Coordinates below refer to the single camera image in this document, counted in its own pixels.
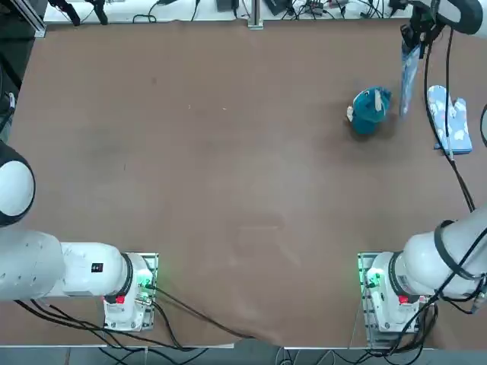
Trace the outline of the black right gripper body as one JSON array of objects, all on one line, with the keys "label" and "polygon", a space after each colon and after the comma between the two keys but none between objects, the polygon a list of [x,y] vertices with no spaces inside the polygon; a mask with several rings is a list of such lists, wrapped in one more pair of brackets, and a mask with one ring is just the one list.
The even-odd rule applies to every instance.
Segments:
[{"label": "black right gripper body", "polygon": [[409,23],[400,27],[404,46],[417,46],[420,43],[430,43],[442,31],[442,24],[436,21],[431,13],[418,6],[412,7]]}]

